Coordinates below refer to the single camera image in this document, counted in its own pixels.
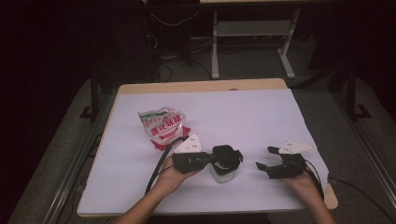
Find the white tabletop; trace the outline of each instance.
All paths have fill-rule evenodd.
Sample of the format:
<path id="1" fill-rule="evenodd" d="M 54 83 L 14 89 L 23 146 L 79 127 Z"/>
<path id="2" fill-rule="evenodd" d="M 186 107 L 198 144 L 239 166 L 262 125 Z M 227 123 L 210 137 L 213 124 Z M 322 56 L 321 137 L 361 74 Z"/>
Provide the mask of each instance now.
<path id="1" fill-rule="evenodd" d="M 267 147 L 287 141 L 315 144 L 290 90 L 119 94 L 78 206 L 83 217 L 118 215 L 145 192 L 162 153 L 154 149 L 137 112 L 170 106 L 186 114 L 204 151 L 230 145 L 244 155 L 236 177 L 218 184 L 209 167 L 185 181 L 155 210 L 157 214 L 279 211 L 303 208 L 288 186 L 269 179 L 255 162 L 281 163 Z M 317 168 L 322 187 L 328 169 L 317 150 L 303 156 Z"/>

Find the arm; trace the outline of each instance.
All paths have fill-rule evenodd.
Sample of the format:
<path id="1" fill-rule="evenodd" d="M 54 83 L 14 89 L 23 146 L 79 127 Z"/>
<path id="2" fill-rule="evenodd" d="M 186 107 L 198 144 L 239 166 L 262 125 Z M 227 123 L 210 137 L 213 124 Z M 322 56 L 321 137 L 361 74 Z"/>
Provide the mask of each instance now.
<path id="1" fill-rule="evenodd" d="M 336 223 L 309 174 L 303 172 L 302 175 L 281 179 L 281 181 L 291 186 L 300 199 L 305 202 L 316 224 Z"/>
<path id="2" fill-rule="evenodd" d="M 198 172 L 183 175 L 173 167 L 172 157 L 166 158 L 163 162 L 162 172 L 152 189 L 113 223 L 145 223 L 166 196 L 177 190 L 184 180 L 196 173 Z"/>

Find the table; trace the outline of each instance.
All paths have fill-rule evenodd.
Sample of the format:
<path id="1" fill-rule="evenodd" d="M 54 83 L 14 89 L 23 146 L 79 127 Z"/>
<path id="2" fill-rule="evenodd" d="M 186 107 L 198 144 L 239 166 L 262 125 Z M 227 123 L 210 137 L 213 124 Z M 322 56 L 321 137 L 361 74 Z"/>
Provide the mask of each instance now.
<path id="1" fill-rule="evenodd" d="M 204 151 L 230 145 L 239 149 L 245 158 L 235 179 L 223 184 L 213 179 L 206 166 L 167 197 L 155 214 L 304 208 L 289 187 L 269 179 L 255 167 L 255 161 L 268 165 L 280 163 L 279 157 L 269 155 L 266 147 L 279 146 L 285 140 L 314 143 L 291 91 L 282 79 L 274 78 L 121 86 L 78 206 L 80 216 L 119 215 L 144 195 L 162 153 L 150 143 L 136 113 L 162 106 L 172 106 L 187 115 L 185 125 L 192 129 L 191 133 L 198 133 Z M 240 119 L 230 119 L 235 115 Z M 263 128 L 274 125 L 277 130 L 267 132 Z M 335 208 L 337 200 L 331 186 L 325 183 L 328 170 L 318 151 L 307 151 L 303 155 L 317 167 L 322 187 L 327 186 L 326 204 Z"/>
<path id="2" fill-rule="evenodd" d="M 276 2 L 274 0 L 201 0 L 201 4 L 215 3 L 246 3 L 246 2 Z M 218 62 L 218 36 L 243 36 L 243 35 L 283 35 L 286 41 L 282 48 L 277 50 L 279 59 L 285 69 L 286 76 L 294 79 L 295 75 L 291 68 L 287 53 L 294 29 L 300 14 L 300 9 L 294 9 L 293 15 L 289 20 L 277 21 L 219 21 L 218 12 L 213 16 L 213 47 L 211 53 L 212 79 L 219 79 Z"/>

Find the person's right hand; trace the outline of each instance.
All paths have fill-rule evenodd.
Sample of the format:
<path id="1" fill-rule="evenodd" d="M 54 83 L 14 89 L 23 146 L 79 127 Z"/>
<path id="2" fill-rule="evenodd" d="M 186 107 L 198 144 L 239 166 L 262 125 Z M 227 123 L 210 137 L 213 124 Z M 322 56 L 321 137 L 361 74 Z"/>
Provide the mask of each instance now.
<path id="1" fill-rule="evenodd" d="M 319 199 L 322 201 L 314 180 L 307 172 L 303 172 L 294 178 L 283 178 L 280 180 L 289 185 L 301 200 L 308 203 L 308 205 L 313 200 Z"/>
<path id="2" fill-rule="evenodd" d="M 158 189 L 163 197 L 166 197 L 177 190 L 184 180 L 198 173 L 199 171 L 196 171 L 183 175 L 174 167 L 172 156 L 169 156 L 163 162 L 162 171 L 153 189 Z"/>

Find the red and white snack bag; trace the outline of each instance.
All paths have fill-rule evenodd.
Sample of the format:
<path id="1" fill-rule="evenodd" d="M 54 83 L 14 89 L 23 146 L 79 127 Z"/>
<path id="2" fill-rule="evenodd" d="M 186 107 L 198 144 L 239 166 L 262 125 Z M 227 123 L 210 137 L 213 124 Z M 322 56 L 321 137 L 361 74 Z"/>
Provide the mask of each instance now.
<path id="1" fill-rule="evenodd" d="M 173 140 L 187 135 L 191 130 L 183 126 L 186 115 L 168 106 L 159 110 L 137 113 L 137 115 L 149 139 L 161 151 L 166 150 Z"/>

